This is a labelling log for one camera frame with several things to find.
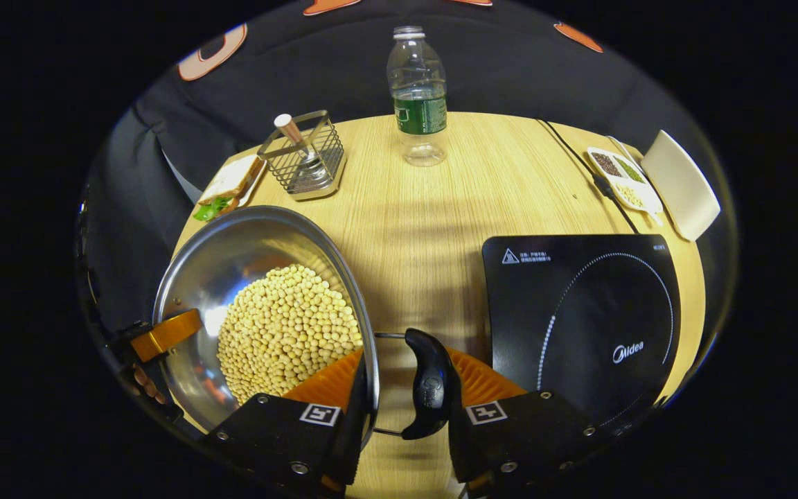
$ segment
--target utensil holder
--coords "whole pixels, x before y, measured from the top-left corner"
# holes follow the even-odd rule
[[[294,122],[301,129],[301,142],[294,144],[276,129],[257,155],[269,162],[269,171],[295,201],[332,195],[341,184],[346,153],[328,111],[295,116]],[[308,148],[316,152],[312,160],[305,155]]]

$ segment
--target black cooktop surface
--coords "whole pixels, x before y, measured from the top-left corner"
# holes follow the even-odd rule
[[[482,258],[497,372],[615,432],[655,403],[679,339],[663,237],[492,237]]]

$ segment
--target screw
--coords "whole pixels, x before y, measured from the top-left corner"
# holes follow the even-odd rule
[[[291,463],[291,471],[294,471],[299,475],[306,475],[310,472],[310,467],[303,462],[295,461]]]

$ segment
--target green vegetable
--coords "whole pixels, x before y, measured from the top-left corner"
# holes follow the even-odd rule
[[[639,182],[641,184],[645,184],[646,183],[646,181],[642,180],[642,177],[639,176],[639,173],[636,173],[636,170],[633,170],[633,167],[630,166],[629,164],[627,164],[626,161],[624,161],[623,159],[618,158],[618,157],[615,157],[615,159],[618,160],[618,163],[621,164],[621,166],[623,167],[623,170],[627,172],[627,175],[630,175],[630,179],[636,180],[637,182]]]
[[[201,220],[203,222],[208,222],[210,219],[216,217],[221,209],[227,207],[230,204],[231,197],[218,197],[215,198],[215,201],[212,201],[208,206],[199,206],[199,211],[196,211],[196,214],[193,215],[193,218],[197,220]]]

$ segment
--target midea logo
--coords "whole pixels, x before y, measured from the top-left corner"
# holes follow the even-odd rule
[[[642,350],[642,347],[644,345],[645,344],[643,344],[643,342],[641,341],[636,344],[631,344],[629,347],[625,347],[624,345],[619,344],[618,347],[614,349],[614,355],[612,355],[612,360],[614,360],[615,364],[618,364],[621,362],[621,360],[624,360],[627,357],[630,357],[630,355],[636,353],[637,351]]]

